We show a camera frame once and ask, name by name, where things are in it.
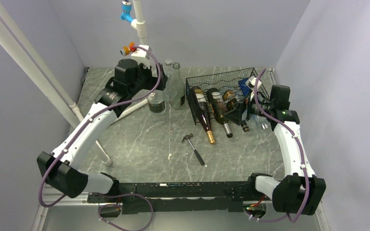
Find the clear frosted wine bottle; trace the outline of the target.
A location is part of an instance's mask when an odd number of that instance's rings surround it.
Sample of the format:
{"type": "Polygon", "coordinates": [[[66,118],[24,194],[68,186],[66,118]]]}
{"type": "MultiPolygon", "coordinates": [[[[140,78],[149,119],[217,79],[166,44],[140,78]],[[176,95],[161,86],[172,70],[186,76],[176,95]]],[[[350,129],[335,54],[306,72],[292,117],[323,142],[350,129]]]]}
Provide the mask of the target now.
{"type": "Polygon", "coordinates": [[[185,83],[181,78],[180,63],[172,64],[172,74],[168,84],[169,103],[172,109],[182,110],[185,104],[185,83]]]}

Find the clear bottle dark label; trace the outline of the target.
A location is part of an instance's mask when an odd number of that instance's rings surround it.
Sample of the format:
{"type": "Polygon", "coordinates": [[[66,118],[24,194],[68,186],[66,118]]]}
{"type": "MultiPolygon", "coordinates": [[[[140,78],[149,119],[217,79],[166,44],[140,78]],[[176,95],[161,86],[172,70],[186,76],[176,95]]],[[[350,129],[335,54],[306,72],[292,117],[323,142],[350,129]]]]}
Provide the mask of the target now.
{"type": "Polygon", "coordinates": [[[147,105],[150,112],[162,114],[166,110],[164,93],[159,90],[151,92],[147,97],[147,105]]]}

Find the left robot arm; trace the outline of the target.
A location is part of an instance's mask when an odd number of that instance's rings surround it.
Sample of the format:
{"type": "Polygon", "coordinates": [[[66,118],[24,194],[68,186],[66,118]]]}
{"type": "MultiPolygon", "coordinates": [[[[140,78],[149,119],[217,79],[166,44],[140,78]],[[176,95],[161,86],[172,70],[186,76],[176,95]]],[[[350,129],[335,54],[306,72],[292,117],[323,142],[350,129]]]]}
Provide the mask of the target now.
{"type": "Polygon", "coordinates": [[[106,173],[80,171],[89,150],[103,132],[136,100],[142,90],[164,90],[167,77],[161,63],[156,63],[157,77],[151,69],[134,59],[122,59],[100,90],[84,119],[51,153],[42,152],[37,164],[42,184],[48,184],[64,196],[75,198],[81,193],[95,193],[107,202],[119,196],[119,181],[106,173]]]}

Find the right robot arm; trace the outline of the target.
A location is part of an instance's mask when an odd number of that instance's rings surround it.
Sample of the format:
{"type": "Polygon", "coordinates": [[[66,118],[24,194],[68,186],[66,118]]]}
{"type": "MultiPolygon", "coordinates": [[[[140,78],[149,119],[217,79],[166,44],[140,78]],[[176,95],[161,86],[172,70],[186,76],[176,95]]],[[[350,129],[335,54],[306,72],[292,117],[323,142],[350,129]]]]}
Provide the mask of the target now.
{"type": "Polygon", "coordinates": [[[252,200],[267,196],[277,212],[298,216],[315,214],[326,183],[316,176],[306,157],[299,116],[290,109],[290,88],[273,85],[269,97],[254,90],[252,85],[243,87],[242,92],[242,99],[225,117],[233,122],[240,122],[243,113],[266,118],[279,143],[285,169],[281,181],[268,174],[253,173],[246,187],[247,196],[252,200]]]}

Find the blue label clear bottle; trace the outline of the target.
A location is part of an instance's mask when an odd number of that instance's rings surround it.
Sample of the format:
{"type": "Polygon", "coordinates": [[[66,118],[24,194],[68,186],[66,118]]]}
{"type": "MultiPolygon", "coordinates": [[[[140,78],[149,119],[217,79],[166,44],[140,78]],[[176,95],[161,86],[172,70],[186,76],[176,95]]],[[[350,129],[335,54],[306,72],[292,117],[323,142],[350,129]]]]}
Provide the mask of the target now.
{"type": "MultiPolygon", "coordinates": [[[[249,78],[245,78],[240,80],[239,86],[243,93],[243,96],[246,97],[247,103],[251,103],[251,109],[249,112],[249,115],[253,118],[254,122],[256,123],[257,127],[261,127],[262,129],[269,128],[269,123],[267,121],[266,116],[261,116],[260,111],[257,108],[257,105],[254,101],[254,96],[252,93],[253,84],[256,81],[255,76],[250,76],[249,78]]],[[[267,93],[267,90],[265,89],[262,82],[259,80],[258,82],[258,92],[257,92],[257,98],[259,103],[264,103],[266,100],[269,99],[269,94],[267,93]]]]}

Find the round clear glass bottle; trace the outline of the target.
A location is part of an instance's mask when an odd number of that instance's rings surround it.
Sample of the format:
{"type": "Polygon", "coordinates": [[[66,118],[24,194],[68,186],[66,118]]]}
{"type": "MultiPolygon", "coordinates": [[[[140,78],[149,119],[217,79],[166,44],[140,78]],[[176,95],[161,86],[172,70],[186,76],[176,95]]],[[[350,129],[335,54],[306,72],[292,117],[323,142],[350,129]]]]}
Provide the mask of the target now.
{"type": "Polygon", "coordinates": [[[173,62],[171,59],[166,59],[164,62],[164,74],[167,77],[167,83],[170,81],[173,75],[173,62]]]}

